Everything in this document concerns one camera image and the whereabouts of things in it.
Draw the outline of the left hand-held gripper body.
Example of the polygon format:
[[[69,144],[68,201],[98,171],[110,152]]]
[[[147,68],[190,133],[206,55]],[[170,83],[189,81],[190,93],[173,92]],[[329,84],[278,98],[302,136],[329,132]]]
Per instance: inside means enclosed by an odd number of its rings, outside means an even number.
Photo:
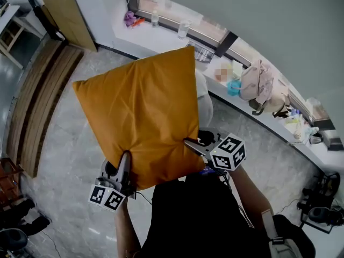
[[[103,171],[91,185],[88,202],[116,212],[126,198],[136,199],[136,187],[129,179],[129,172],[110,175]]]

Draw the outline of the orange pillow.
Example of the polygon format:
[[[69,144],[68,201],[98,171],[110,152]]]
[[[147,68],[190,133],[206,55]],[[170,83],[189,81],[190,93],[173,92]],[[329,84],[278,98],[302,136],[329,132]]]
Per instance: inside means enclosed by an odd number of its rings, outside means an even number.
[[[139,190],[205,167],[184,139],[199,131],[194,48],[168,51],[76,81],[73,89],[106,159],[132,156]]]

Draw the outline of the person's left forearm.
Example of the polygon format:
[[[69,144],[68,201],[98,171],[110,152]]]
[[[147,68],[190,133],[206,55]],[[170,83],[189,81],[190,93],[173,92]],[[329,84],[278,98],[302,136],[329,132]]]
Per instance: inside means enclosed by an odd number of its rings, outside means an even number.
[[[133,227],[125,198],[114,215],[118,258],[135,258],[141,251],[141,244]]]

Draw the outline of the black device with screen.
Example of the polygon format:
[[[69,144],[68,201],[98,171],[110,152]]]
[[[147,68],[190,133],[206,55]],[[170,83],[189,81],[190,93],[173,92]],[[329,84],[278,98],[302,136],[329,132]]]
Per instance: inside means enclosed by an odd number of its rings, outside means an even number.
[[[198,174],[201,176],[209,176],[209,175],[223,176],[225,172],[221,169],[216,169],[216,168],[211,168],[209,166],[206,166]]]

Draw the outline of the white and yellow beanbag chair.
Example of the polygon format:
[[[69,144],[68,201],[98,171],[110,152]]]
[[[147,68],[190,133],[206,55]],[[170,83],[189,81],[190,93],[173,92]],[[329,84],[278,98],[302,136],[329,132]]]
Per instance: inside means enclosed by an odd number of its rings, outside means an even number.
[[[205,76],[195,69],[199,127],[208,127],[213,118],[213,104]]]

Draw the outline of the dark book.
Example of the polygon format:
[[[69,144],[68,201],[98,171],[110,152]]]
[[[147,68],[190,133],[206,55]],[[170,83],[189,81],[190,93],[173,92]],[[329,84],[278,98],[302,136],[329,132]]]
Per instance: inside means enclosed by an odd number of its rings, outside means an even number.
[[[214,52],[196,44],[195,42],[189,41],[186,47],[194,48],[195,60],[198,62],[209,64],[213,59]]]

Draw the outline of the brown wooden chair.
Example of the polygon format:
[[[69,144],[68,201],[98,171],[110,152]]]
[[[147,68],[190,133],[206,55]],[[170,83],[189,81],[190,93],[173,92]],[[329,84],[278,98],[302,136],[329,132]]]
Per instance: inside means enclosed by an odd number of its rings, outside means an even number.
[[[0,211],[22,199],[20,176],[23,171],[9,157],[0,158]]]

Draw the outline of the stack of wooden planks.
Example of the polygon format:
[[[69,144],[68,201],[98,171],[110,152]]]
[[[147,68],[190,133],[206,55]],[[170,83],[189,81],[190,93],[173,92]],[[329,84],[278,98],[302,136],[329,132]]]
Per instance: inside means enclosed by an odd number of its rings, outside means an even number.
[[[44,139],[60,96],[84,51],[49,40],[21,86],[9,126],[6,154],[35,178]]]

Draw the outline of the black office chair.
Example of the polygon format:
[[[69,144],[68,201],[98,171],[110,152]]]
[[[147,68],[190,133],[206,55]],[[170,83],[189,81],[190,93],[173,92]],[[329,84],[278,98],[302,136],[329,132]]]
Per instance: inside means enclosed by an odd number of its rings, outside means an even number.
[[[27,243],[28,237],[20,229],[0,230],[0,258],[17,258],[15,252],[25,248]]]

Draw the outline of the white window sill counter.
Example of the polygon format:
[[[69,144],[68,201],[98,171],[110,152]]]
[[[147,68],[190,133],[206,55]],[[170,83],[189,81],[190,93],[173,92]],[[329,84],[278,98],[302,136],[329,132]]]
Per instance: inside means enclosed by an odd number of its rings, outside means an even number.
[[[153,27],[148,22],[135,28],[128,28],[126,25],[120,24],[115,29],[115,36],[116,40],[113,43],[115,49],[138,58],[146,58],[157,53],[183,48],[190,40],[189,38],[179,39],[175,32],[161,26]],[[336,171],[344,175],[344,151],[329,151],[324,143],[311,144],[306,136],[306,133],[310,131],[310,126],[303,117],[299,121],[291,121],[274,118],[270,113],[253,116],[251,108],[245,101],[237,96],[228,95],[226,83],[218,82],[214,72],[230,63],[231,61],[226,57],[214,56],[209,64],[197,66],[204,74],[208,91],[211,94],[274,132],[286,142],[291,143],[296,150],[300,151],[321,170]]]

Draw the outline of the black equipment stand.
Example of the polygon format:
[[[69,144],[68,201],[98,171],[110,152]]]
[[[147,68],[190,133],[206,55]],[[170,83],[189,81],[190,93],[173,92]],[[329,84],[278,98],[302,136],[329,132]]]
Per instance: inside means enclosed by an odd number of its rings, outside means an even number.
[[[330,234],[334,227],[344,226],[344,204],[335,199],[341,177],[339,173],[331,173],[314,178],[316,183],[303,188],[302,199],[297,203],[297,209],[301,212],[300,226],[307,225]]]

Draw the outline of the clear water cup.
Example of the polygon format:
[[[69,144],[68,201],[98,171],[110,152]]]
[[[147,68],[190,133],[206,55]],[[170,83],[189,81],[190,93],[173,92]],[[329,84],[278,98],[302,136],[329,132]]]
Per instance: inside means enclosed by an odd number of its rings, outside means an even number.
[[[179,28],[178,28],[178,33],[177,36],[179,39],[184,39],[187,37],[190,25],[192,22],[190,20],[183,20],[180,22]]]

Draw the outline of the grey window blind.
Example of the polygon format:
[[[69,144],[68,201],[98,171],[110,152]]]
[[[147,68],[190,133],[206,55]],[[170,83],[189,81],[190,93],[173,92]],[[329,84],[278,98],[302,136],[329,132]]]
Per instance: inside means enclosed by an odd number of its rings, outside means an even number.
[[[304,97],[344,94],[344,0],[171,0],[222,24]]]

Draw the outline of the purple plush toy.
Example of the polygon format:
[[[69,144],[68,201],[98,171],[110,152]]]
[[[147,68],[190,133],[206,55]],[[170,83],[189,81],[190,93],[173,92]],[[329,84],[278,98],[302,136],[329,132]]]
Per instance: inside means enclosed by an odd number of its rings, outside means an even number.
[[[132,11],[127,11],[124,16],[124,24],[126,27],[132,26],[136,22],[137,18],[134,15],[134,12]]]

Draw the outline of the leaning wooden panel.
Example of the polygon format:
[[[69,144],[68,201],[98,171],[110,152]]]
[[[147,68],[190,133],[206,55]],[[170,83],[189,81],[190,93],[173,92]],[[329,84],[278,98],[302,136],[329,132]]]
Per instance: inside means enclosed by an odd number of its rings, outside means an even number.
[[[97,50],[76,0],[43,0],[64,37],[73,45]]]

